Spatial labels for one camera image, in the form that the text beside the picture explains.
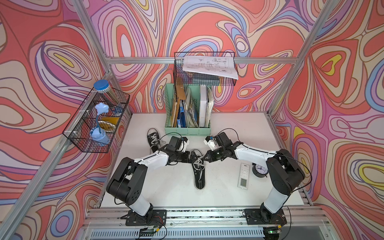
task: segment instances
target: technical drawing paper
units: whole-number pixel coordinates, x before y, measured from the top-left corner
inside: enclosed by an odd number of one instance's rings
[[[183,71],[239,79],[233,57],[185,56]]]

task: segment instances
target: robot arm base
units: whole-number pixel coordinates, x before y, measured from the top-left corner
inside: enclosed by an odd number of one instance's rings
[[[136,227],[136,226],[151,226],[159,224],[159,217],[162,219],[163,224],[166,223],[167,210],[165,209],[153,209],[153,206],[149,207],[148,212],[141,216],[136,212],[130,210],[127,215],[122,216],[120,219],[125,219],[125,225]]]
[[[248,225],[276,224],[284,226],[287,224],[283,209],[273,214],[265,208],[264,204],[257,209],[244,209],[244,215]]]

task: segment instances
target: colorful swirl pattern backdrop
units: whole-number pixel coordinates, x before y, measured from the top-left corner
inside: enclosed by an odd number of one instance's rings
[[[344,240],[384,239],[383,59],[384,2],[341,0],[273,113]]]
[[[104,73],[70,1],[0,1],[0,221]],[[75,238],[126,124],[108,154],[68,148],[14,240]]]
[[[108,56],[175,51],[297,56],[323,0],[84,0]],[[306,164],[312,199],[342,239],[381,239],[384,199],[384,3],[341,0],[274,120]],[[215,111],[265,111],[289,65],[238,65],[235,87],[214,87]],[[172,65],[112,66],[135,112],[164,112]],[[104,74],[71,0],[0,2],[0,221]],[[71,146],[14,239],[75,239],[96,203],[127,123],[108,154]]]

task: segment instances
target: sneaker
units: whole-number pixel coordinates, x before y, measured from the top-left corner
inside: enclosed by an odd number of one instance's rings
[[[156,152],[160,148],[159,132],[156,129],[150,128],[148,130],[147,140],[152,152]]]
[[[195,187],[202,190],[205,187],[205,165],[202,156],[197,156],[194,151],[191,152],[192,169],[195,176]]]

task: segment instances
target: black mounting plate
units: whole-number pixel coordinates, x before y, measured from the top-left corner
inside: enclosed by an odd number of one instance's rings
[[[252,217],[246,217],[248,225],[266,224],[261,219],[259,219],[260,208],[258,208],[258,209],[244,209],[244,215],[253,217],[253,218]],[[285,218],[283,209],[280,209],[279,211],[277,211],[277,213],[275,213],[275,216],[272,218],[272,220],[269,224],[281,225],[281,226],[284,226],[285,224],[287,224],[287,219]]]
[[[161,217],[163,220],[163,224],[166,224],[166,218],[167,218],[167,210],[165,209],[154,209],[153,210],[153,218],[152,220],[146,224],[145,222],[137,217],[137,214],[135,212],[129,211],[127,214],[127,220],[125,221],[126,226],[151,226],[151,225],[159,225],[160,219],[155,216]]]

